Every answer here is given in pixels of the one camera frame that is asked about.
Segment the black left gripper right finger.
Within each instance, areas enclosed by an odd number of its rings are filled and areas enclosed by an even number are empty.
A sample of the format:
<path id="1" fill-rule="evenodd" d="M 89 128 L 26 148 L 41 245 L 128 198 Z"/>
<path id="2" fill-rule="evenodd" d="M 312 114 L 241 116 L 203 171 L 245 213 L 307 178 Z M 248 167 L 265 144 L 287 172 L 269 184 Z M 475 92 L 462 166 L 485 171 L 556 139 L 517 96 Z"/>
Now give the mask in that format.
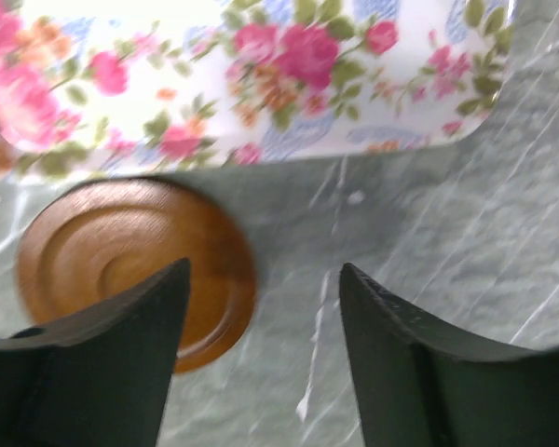
<path id="1" fill-rule="evenodd" d="M 366 445 L 559 446 L 559 345 L 465 331 L 353 264 L 339 300 Z"/>

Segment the brown wooden coaster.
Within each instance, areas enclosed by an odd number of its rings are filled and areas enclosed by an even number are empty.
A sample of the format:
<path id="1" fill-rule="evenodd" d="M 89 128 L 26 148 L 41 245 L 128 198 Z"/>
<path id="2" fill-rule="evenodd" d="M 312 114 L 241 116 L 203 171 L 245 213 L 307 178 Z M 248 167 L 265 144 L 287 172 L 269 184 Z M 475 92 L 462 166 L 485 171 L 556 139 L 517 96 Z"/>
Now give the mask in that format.
<path id="1" fill-rule="evenodd" d="M 166 265 L 191 264 L 191 297 L 175 370 L 220 358 L 246 332 L 256 271 L 239 226 L 220 206 L 177 183 L 87 183 L 57 198 L 24 231 L 19 293 L 46 323 L 127 290 Z"/>

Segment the floral serving tray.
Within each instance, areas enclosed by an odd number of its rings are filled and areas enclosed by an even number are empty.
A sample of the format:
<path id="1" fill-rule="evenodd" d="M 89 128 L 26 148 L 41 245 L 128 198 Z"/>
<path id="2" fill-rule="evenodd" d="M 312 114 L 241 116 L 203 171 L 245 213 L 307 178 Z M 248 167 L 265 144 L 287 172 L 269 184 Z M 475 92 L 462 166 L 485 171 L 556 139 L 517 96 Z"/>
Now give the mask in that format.
<path id="1" fill-rule="evenodd" d="M 456 142 L 501 91 L 512 1 L 0 1 L 0 178 Z"/>

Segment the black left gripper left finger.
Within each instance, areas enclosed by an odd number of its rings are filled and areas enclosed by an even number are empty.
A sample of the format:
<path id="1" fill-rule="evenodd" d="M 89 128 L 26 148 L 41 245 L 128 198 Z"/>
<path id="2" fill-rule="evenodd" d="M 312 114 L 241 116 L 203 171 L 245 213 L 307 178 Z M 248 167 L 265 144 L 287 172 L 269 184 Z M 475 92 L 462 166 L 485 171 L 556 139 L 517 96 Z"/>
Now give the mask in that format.
<path id="1" fill-rule="evenodd" d="M 189 276 L 180 259 L 71 316 L 0 338 L 0 446 L 155 445 Z"/>

